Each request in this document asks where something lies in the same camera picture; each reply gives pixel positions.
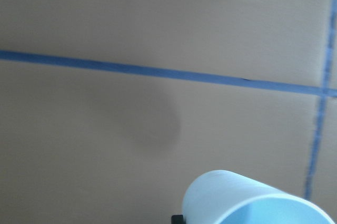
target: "blue painter's tape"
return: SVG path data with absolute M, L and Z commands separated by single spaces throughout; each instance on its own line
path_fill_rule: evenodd
M 311 146 L 311 155 L 309 159 L 309 167 L 308 172 L 306 174 L 305 188 L 304 188 L 304 197 L 308 200 L 310 200 L 312 194 L 313 178 L 316 172 L 318 154 L 322 141 L 322 130 L 325 117 L 326 99 L 329 95 L 331 96 L 336 95 L 336 90 L 329 89 L 332 56 L 334 53 L 336 14 L 337 14 L 337 0 L 332 0 L 330 19 L 329 19 L 330 20 L 329 35 L 328 35 L 328 42 L 326 45 L 323 78 L 322 78 L 322 95 L 320 97 L 320 103 L 316 115 L 316 129 L 314 133 L 313 143 Z
M 265 89 L 273 91 L 294 92 L 312 95 L 321 95 L 322 90 L 319 87 L 298 85 L 290 83 L 269 82 L 260 80 L 248 80 L 239 77 L 196 73 L 190 71 L 161 69 L 156 67 L 145 67 L 128 65 L 121 63 L 100 62 L 84 59 L 75 59 L 58 56 L 47 56 L 37 54 L 27 54 L 11 51 L 0 51 L 0 59 L 20 62 L 41 63 L 58 66 L 76 67 L 82 69 L 103 70 L 119 72 L 126 74 L 138 74 L 147 76 L 165 77 L 171 79 L 180 79 L 188 81 L 197 81 L 205 83 L 234 85 L 241 87 L 251 87 L 256 89 Z

